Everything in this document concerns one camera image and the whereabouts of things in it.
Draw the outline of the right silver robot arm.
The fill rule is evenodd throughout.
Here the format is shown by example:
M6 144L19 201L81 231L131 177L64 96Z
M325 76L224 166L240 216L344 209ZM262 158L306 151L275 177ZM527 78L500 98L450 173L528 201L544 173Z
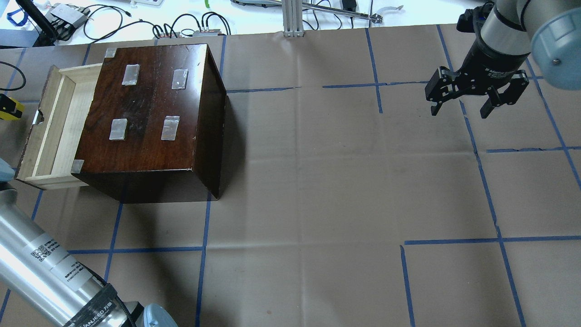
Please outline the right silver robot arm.
M533 56L543 77L559 89L580 89L580 2L578 0L489 0L467 9L459 32L475 41L461 68L438 68L425 87L436 115L444 102L463 95L487 96L481 117L513 105L529 84L521 65Z

